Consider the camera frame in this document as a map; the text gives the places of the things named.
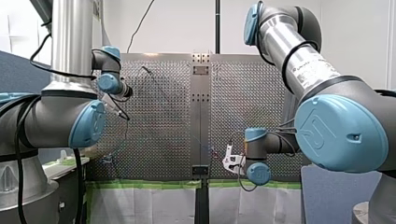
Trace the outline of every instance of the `vertical metal bar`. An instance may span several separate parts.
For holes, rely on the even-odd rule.
[[[201,54],[201,67],[206,69],[207,74],[200,75],[200,102],[201,102],[201,164],[209,165],[211,148],[209,145],[209,121],[210,121],[210,63],[209,54]]]
[[[201,61],[201,54],[192,54],[191,67],[191,165],[201,165],[201,102],[200,76],[193,73],[193,67]]]
[[[54,0],[52,69],[88,76],[91,73],[92,0]]]
[[[220,0],[216,0],[216,53],[220,54]]]
[[[209,188],[207,183],[209,164],[209,119],[210,119],[210,63],[209,54],[193,54],[191,71],[191,119],[199,115],[199,143],[192,148],[193,176],[201,180],[201,187],[195,191],[195,224],[209,223]]]

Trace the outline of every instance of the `pegboard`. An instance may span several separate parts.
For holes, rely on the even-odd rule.
[[[210,145],[214,148],[210,178],[236,178],[222,165],[233,132],[248,127],[273,130],[281,123],[285,87],[277,69],[258,56],[212,56]],[[244,135],[236,134],[233,154],[243,150]],[[299,181],[303,155],[268,155],[274,180]]]
[[[120,104],[128,132],[125,120],[108,115],[89,179],[191,179],[190,73],[190,55],[122,55],[121,77],[134,89]],[[109,154],[113,162],[104,162]]]
[[[125,138],[125,120],[108,115],[96,157],[87,170],[90,180],[192,179],[191,165],[197,161],[192,157],[202,156],[193,153],[194,141],[201,136],[191,136],[196,128],[191,122],[191,83],[197,80],[192,77],[192,65],[190,54],[122,55],[121,76],[134,89],[134,97],[121,105],[131,117],[128,133]],[[285,88],[277,70],[258,56],[210,55],[208,75],[209,116],[200,128],[209,140],[200,149],[209,157],[209,178],[236,178],[221,163],[228,140],[233,132],[247,127],[274,129],[281,121]],[[233,153],[242,148],[243,135],[237,134]],[[103,162],[110,153],[113,162]],[[268,158],[274,180],[299,180],[302,155]]]

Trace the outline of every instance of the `wire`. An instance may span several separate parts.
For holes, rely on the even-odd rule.
[[[132,36],[131,36],[131,41],[130,41],[130,43],[129,43],[128,49],[126,50],[127,53],[129,53],[129,49],[131,48],[132,42],[134,41],[134,36],[135,36],[135,35],[137,34],[137,32],[139,31],[140,26],[142,25],[143,20],[144,20],[144,19],[146,18],[146,16],[148,15],[149,9],[151,8],[151,5],[152,5],[153,3],[154,3],[154,0],[151,0],[151,2],[150,2],[149,5],[148,5],[148,9],[146,10],[145,14],[143,15],[142,19],[141,19],[140,22],[139,22],[139,25],[137,26],[136,31],[134,31],[134,33],[132,34]]]
[[[277,127],[283,127],[283,126],[288,125],[292,122],[294,122],[294,119],[289,119],[288,121],[285,121],[285,122],[279,124]]]
[[[82,164],[81,164],[81,156],[79,155],[78,148],[73,148],[73,153],[76,158],[76,166],[78,173],[78,206],[77,206],[77,214],[76,214],[76,223],[80,224],[82,219],[82,206],[84,204],[84,179],[82,176]]]
[[[257,49],[259,50],[259,53],[260,53],[260,57],[262,57],[262,59],[266,62],[266,63],[268,63],[268,64],[271,64],[271,65],[275,65],[274,63],[271,63],[270,61],[268,61],[265,57],[264,57],[264,55],[263,55],[263,53],[262,53],[262,42],[260,41],[260,18],[262,17],[262,12],[261,12],[261,10],[262,10],[262,4],[263,4],[263,2],[262,1],[259,1],[258,3],[257,3],[257,27],[256,27],[256,46],[257,46]]]
[[[235,131],[235,132],[233,132],[233,134],[231,134],[231,138],[230,138],[229,143],[233,142],[233,137],[235,136],[236,133],[245,133],[245,132],[243,132],[243,131]]]
[[[288,144],[288,146],[291,148],[291,150],[293,150],[293,154],[285,153],[286,156],[288,156],[288,157],[294,157],[294,156],[296,155],[296,153],[297,153],[298,151],[295,149],[295,147],[293,146],[293,144],[292,144],[288,139],[286,139],[284,136],[280,135],[279,133],[275,133],[275,132],[268,132],[268,133],[273,134],[273,135],[276,135],[278,138],[282,139],[284,142],[286,142],[286,144]]]
[[[253,189],[247,189],[243,184],[242,184],[242,181],[241,181],[241,167],[242,167],[242,160],[245,158],[245,154],[242,156],[242,159],[241,159],[241,161],[239,162],[239,166],[238,166],[238,183],[239,183],[239,185],[241,186],[241,188],[244,190],[244,191],[246,191],[246,192],[251,192],[251,191],[253,191],[253,190],[255,190],[256,188],[257,188],[257,185],[254,185],[254,188]]]
[[[49,18],[49,20],[41,24],[41,26],[47,26],[50,25],[51,23],[52,23],[52,18]]]
[[[119,106],[119,104],[117,104],[117,102],[115,101],[115,99],[114,99],[110,94],[107,93],[107,95],[108,95],[108,97],[110,97],[111,101],[114,103],[114,105],[116,105],[116,107],[119,109],[119,111],[122,112],[123,116],[122,116],[122,115],[119,115],[120,118],[126,119],[127,121],[131,120],[131,118],[129,117],[129,115],[125,112],[125,110],[123,110],[123,109]]]
[[[38,49],[35,51],[35,53],[33,53],[32,57],[30,57],[30,64],[38,69],[50,72],[50,73],[54,73],[57,75],[61,75],[64,77],[81,77],[81,78],[89,78],[90,80],[94,80],[96,79],[96,77],[93,76],[83,76],[83,75],[76,75],[76,74],[71,74],[71,73],[65,73],[65,72],[61,72],[61,71],[56,71],[53,69],[50,69],[48,67],[42,66],[38,63],[35,62],[35,56],[37,56],[37,54],[43,49],[44,45],[46,44],[47,40],[51,37],[51,34],[47,34],[46,37],[44,37],[43,42],[40,44],[40,46],[38,47]]]
[[[29,114],[30,110],[32,109],[33,105],[40,100],[40,96],[36,96],[30,103],[28,104],[25,108],[20,109],[19,114],[21,115],[20,120],[18,121],[17,125],[17,130],[14,135],[14,145],[15,145],[15,155],[17,157],[17,163],[18,163],[18,215],[20,217],[20,222],[22,224],[26,224],[26,218],[24,216],[23,212],[23,164],[22,164],[22,158],[21,158],[21,149],[20,149],[20,134],[21,134],[21,128],[24,127],[24,122]]]

